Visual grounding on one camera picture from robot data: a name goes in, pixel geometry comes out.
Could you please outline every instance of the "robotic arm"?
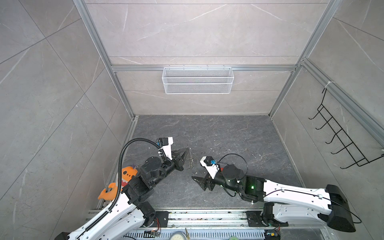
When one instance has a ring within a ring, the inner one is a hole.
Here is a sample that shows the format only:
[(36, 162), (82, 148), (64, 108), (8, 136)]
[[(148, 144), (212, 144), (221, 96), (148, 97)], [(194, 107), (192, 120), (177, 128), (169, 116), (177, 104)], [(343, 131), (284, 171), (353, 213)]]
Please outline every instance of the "robotic arm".
[(118, 191), (115, 200), (103, 211), (77, 230), (69, 234), (59, 234), (55, 240), (115, 240), (133, 229), (142, 225), (150, 226), (153, 223), (156, 211), (146, 200), (154, 193), (154, 187), (173, 170), (184, 169), (183, 164), (189, 157), (189, 148), (171, 151), (172, 137), (160, 138), (157, 144), (147, 139), (132, 139), (123, 147), (120, 154), (120, 170), (124, 151), (134, 141), (145, 141), (155, 145), (162, 159), (148, 158), (137, 175), (132, 177), (121, 192)]
[(226, 192), (229, 189), (234, 191), (235, 195), (238, 193), (241, 199), (251, 204), (265, 202), (262, 214), (252, 217), (259, 224), (287, 226), (288, 223), (326, 222), (335, 230), (356, 231), (348, 201), (335, 185), (327, 185), (325, 189), (308, 189), (279, 184), (246, 175), (233, 164), (221, 168), (211, 156), (203, 157), (200, 163), (208, 173), (204, 178), (192, 177), (192, 179), (204, 191), (207, 188), (212, 191), (219, 185)]

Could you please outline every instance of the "black metal hook rack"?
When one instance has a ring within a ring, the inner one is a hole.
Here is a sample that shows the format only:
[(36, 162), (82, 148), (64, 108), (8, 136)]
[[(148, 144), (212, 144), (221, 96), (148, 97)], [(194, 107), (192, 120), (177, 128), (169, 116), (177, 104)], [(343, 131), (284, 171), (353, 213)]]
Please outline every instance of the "black metal hook rack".
[[(316, 128), (316, 129), (317, 129), (317, 130), (320, 130), (320, 129), (322, 129), (325, 125), (328, 125), (328, 126), (332, 129), (332, 131), (333, 131), (333, 133), (334, 133), (333, 138), (331, 139), (331, 141), (330, 141), (330, 142), (325, 142), (325, 143), (326, 143), (326, 144), (330, 144), (330, 143), (333, 141), (333, 139), (335, 139), (335, 137), (337, 137), (337, 138), (339, 139), (339, 141), (341, 142), (341, 144), (343, 145), (343, 148), (342, 148), (342, 149), (340, 149), (338, 152), (335, 152), (335, 153), (331, 152), (331, 154), (337, 154), (337, 153), (339, 153), (339, 152), (341, 152), (342, 150), (345, 149), (345, 150), (347, 150), (347, 152), (349, 153), (349, 155), (350, 155), (351, 158), (353, 159), (354, 163), (352, 163), (351, 165), (349, 165), (349, 166), (347, 166), (347, 167), (340, 167), (340, 168), (341, 168), (341, 169), (346, 169), (346, 168), (349, 168), (349, 167), (351, 167), (351, 166), (353, 166), (353, 165), (355, 165), (355, 164), (356, 164), (357, 166), (361, 167), (361, 166), (364, 166), (364, 165), (366, 165), (366, 164), (368, 164), (368, 163), (371, 163), (371, 162), (373, 162), (373, 161), (375, 161), (375, 160), (377, 160), (377, 159), (379, 159), (379, 158), (384, 157), (384, 154), (382, 154), (380, 157), (375, 158), (375, 159), (373, 159), (373, 160), (371, 160), (371, 161), (369, 161), (369, 160), (365, 157), (365, 155), (360, 151), (360, 149), (359, 149), (359, 148), (357, 147), (357, 145), (353, 142), (353, 140), (350, 138), (350, 136), (347, 134), (347, 132), (345, 132), (345, 130), (344, 130), (344, 129), (341, 127), (341, 125), (338, 123), (338, 121), (332, 116), (332, 114), (328, 111), (328, 109), (323, 105), (324, 97), (325, 97), (326, 92), (327, 92), (327, 89), (324, 88), (323, 91), (321, 92), (321, 93), (324, 93), (324, 95), (323, 95), (323, 99), (322, 99), (322, 101), (321, 101), (320, 106), (317, 108), (317, 113), (316, 113), (316, 115), (315, 115), (313, 118), (309, 118), (309, 119), (312, 120), (312, 119), (314, 119), (318, 114), (320, 114), (320, 115), (323, 117), (323, 119), (325, 120), (325, 123), (324, 123), (324, 125), (322, 125), (321, 128)], [(331, 116), (328, 120), (327, 120), (327, 119), (324, 117), (324, 115), (321, 113), (322, 110), (325, 110), (325, 111)], [(333, 119), (333, 120), (336, 122), (336, 124), (340, 127), (340, 130), (335, 131), (335, 129), (329, 124), (329, 121), (331, 121), (332, 119)], [(351, 143), (349, 143), (349, 144), (346, 145), (346, 144), (341, 140), (340, 136), (338, 135), (338, 134), (341, 134), (341, 133), (344, 133), (344, 134), (348, 137), (348, 139), (351, 141)], [(351, 154), (351, 152), (348, 150), (348, 147), (349, 147), (349, 146), (354, 146), (354, 147), (356, 147), (356, 149), (360, 152), (360, 154), (363, 156), (363, 158), (360, 159), (360, 160), (358, 160), (358, 161), (356, 161), (356, 159), (353, 157), (353, 155)]]

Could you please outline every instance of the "orange stuffed animal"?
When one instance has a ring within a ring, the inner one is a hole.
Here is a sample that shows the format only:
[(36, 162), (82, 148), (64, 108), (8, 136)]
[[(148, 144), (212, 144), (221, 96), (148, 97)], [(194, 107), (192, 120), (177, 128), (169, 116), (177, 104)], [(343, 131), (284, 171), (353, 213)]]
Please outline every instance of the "orange stuffed animal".
[[(121, 170), (121, 187), (123, 188), (127, 183), (132, 179), (132, 176), (136, 176), (137, 170), (134, 169), (133, 167), (125, 167)], [(115, 199), (116, 194), (118, 192), (118, 187), (117, 187), (117, 182), (118, 182), (118, 175), (116, 174), (116, 182), (111, 183), (108, 185), (108, 188), (112, 188), (111, 191), (106, 192), (107, 189), (103, 189), (98, 197), (98, 199), (105, 199), (108, 201), (112, 201)]]

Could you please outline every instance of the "black cable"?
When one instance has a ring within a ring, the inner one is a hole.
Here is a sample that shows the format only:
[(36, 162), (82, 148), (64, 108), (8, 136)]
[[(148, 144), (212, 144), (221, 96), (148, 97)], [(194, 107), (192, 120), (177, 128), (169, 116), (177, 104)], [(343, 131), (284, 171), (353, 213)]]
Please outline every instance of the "black cable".
[(103, 219), (109, 212), (112, 211), (113, 207), (116, 205), (116, 202), (118, 201), (119, 199), (119, 196), (120, 196), (120, 192), (121, 192), (121, 169), (122, 169), (122, 159), (124, 157), (124, 153), (125, 151), (127, 150), (128, 146), (134, 142), (137, 142), (137, 141), (143, 141), (143, 142), (147, 142), (147, 143), (150, 143), (152, 145), (154, 145), (159, 151), (160, 151), (160, 156), (163, 158), (163, 160), (165, 161), (167, 159), (167, 156), (163, 150), (162, 147), (160, 147), (159, 145), (157, 145), (155, 142), (152, 142), (151, 140), (149, 139), (146, 139), (146, 138), (141, 138), (141, 137), (138, 137), (138, 138), (134, 138), (130, 141), (128, 141), (124, 147), (121, 149), (121, 152), (120, 152), (120, 156), (119, 156), (119, 164), (118, 164), (118, 191), (116, 193), (116, 197), (115, 199), (113, 200), (111, 206), (108, 208), (109, 211), (105, 211), (100, 217), (98, 217), (95, 221), (93, 221), (91, 224), (88, 225), (88, 227), (85, 228), (85, 231), (84, 232), (87, 232), (89, 231), (91, 228), (93, 228), (98, 222), (100, 222), (101, 219)]
[[(277, 191), (298, 192), (298, 193), (302, 193), (302, 194), (307, 194), (307, 195), (311, 195), (311, 196), (314, 196), (314, 197), (318, 197), (318, 195), (315, 195), (315, 194), (310, 194), (310, 193), (307, 193), (307, 192), (299, 192), (299, 191), (294, 191), (294, 190), (288, 190), (288, 189), (278, 189), (278, 190), (275, 190), (275, 191), (272, 191), (272, 192), (268, 193), (268, 194), (265, 195), (264, 197), (266, 197), (266, 196), (268, 196), (268, 195), (270, 195), (270, 194), (272, 194), (272, 193), (274, 193), (274, 192), (277, 192)], [(360, 220), (359, 222), (353, 222), (353, 223), (362, 223), (361, 219), (360, 219), (356, 214), (354, 214), (353, 212), (351, 212), (350, 210), (348, 210), (346, 207), (344, 207), (344, 206), (340, 205), (339, 203), (337, 203), (337, 202), (335, 202), (335, 201), (333, 201), (333, 200), (331, 200), (331, 199), (328, 199), (328, 198), (326, 198), (326, 197), (322, 197), (322, 198), (324, 198), (324, 199), (326, 199), (326, 200), (328, 200), (328, 201), (331, 201), (331, 202), (333, 202), (333, 203), (339, 205), (340, 207), (344, 208), (344, 209), (347, 210), (350, 214), (354, 215), (355, 217), (357, 217), (357, 218)]]
[(127, 236), (127, 235), (124, 235), (124, 237), (129, 237), (129, 238), (132, 238), (133, 240), (137, 240), (136, 238), (130, 237), (130, 236)]
[(228, 155), (236, 155), (236, 156), (241, 157), (244, 160), (245, 165), (247, 166), (247, 170), (245, 171), (244, 176), (241, 179), (239, 179), (239, 180), (242, 180), (247, 175), (247, 173), (248, 173), (248, 163), (247, 163), (247, 161), (242, 156), (238, 155), (237, 153), (228, 153), (228, 154), (224, 155), (219, 161), (217, 161), (217, 163), (219, 163), (223, 158), (225, 158)]
[(225, 191), (229, 196), (231, 196), (231, 197), (236, 196), (236, 192), (235, 192), (235, 195), (231, 195), (225, 187), (223, 187), (223, 189), (224, 189), (224, 191)]

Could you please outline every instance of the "orange cartoon toy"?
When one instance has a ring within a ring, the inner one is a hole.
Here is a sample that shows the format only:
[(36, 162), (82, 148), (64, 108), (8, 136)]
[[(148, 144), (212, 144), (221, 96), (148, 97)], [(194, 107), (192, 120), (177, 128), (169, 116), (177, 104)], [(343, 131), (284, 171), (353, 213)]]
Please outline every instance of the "orange cartoon toy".
[[(129, 180), (132, 179), (132, 176), (135, 176), (137, 174), (137, 170), (134, 169), (133, 167), (125, 167), (121, 170), (121, 187), (123, 188)], [(118, 175), (116, 174), (116, 182), (111, 183), (108, 185), (108, 188), (112, 188), (111, 191), (106, 192), (107, 189), (103, 189), (98, 197), (98, 199), (105, 199), (108, 201), (112, 201), (116, 197), (116, 193), (118, 192), (118, 187), (117, 187), (117, 181), (118, 181)]]

